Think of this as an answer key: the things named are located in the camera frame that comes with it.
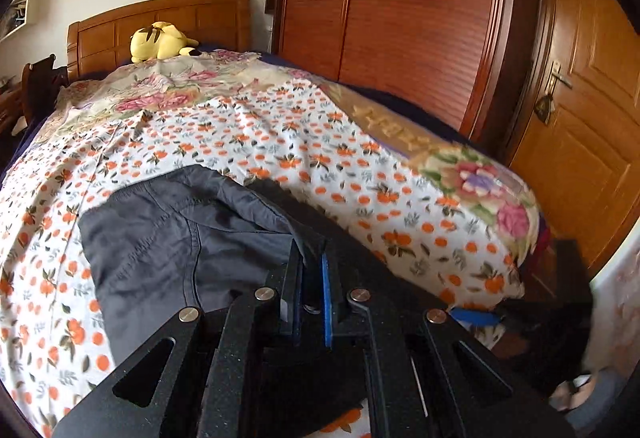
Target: silver screw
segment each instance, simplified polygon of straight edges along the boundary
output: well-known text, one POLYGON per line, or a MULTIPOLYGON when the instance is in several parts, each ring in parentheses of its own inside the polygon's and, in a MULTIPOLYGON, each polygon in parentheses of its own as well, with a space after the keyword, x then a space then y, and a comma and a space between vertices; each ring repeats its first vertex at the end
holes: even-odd
POLYGON ((263 286, 255 291, 255 298, 258 299, 258 301, 268 301, 269 299, 273 299, 275 294, 276 293, 273 288, 263 286))
POLYGON ((183 323, 192 323, 200 316, 197 308, 187 307, 180 310, 178 313, 178 319, 183 323))
POLYGON ((427 312, 427 320, 433 324, 442 324, 447 320, 447 312, 434 308, 427 312))
POLYGON ((356 288, 355 290, 351 290, 350 293, 351 299, 356 301, 356 303, 366 303, 369 299, 371 299, 371 293, 369 290, 365 290, 364 288, 356 288))
POLYGON ((311 306, 309 304, 303 305, 303 308, 307 313, 311 313, 311 315, 319 315, 320 313, 322 313, 321 309, 311 306))

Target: floral bedspread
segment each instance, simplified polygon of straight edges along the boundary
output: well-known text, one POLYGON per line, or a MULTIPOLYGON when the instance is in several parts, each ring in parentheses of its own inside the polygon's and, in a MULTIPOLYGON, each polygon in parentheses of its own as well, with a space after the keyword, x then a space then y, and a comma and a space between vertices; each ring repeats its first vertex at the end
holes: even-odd
MULTIPOLYGON (((478 192, 494 171, 489 161, 466 150, 473 164, 457 176, 422 175, 308 74, 257 57, 220 50, 76 82, 8 173, 0 190, 0 379, 43 436, 114 367, 78 217, 114 190, 178 167, 201 164, 241 183, 276 180, 450 305, 487 308, 523 294, 492 220, 448 190, 478 192)), ((503 226, 524 230, 516 212, 502 216, 503 226)), ((365 404, 320 434, 365 436, 366 413, 365 404)))

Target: wooden headboard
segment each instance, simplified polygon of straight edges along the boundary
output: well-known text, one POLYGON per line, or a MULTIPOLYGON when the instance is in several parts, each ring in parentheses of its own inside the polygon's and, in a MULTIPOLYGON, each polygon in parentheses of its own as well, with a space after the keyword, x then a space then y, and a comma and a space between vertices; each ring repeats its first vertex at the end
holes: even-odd
POLYGON ((111 72, 129 60, 130 38, 140 28, 166 21, 201 43, 238 52, 250 49, 249 0, 151 0, 101 13, 69 26, 69 82, 111 72))

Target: yellow plush toy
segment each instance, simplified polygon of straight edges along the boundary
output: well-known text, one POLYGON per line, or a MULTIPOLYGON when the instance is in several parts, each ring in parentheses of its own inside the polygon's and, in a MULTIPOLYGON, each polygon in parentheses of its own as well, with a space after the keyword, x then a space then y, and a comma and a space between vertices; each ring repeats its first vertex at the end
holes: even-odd
POLYGON ((197 40, 188 39, 173 24, 153 23, 131 37, 131 62, 150 58, 171 58, 176 55, 200 55, 197 40))

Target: triangular cutout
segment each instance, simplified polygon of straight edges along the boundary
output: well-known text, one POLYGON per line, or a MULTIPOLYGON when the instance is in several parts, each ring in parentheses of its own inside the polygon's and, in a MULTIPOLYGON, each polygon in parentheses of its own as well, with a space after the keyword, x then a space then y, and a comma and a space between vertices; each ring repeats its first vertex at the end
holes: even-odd
POLYGON ((147 407, 151 404, 173 348, 172 339, 159 341, 129 373, 113 386, 113 394, 139 407, 147 407))
POLYGON ((513 389, 463 342, 454 344, 453 350, 478 405, 489 407, 513 394, 513 389))

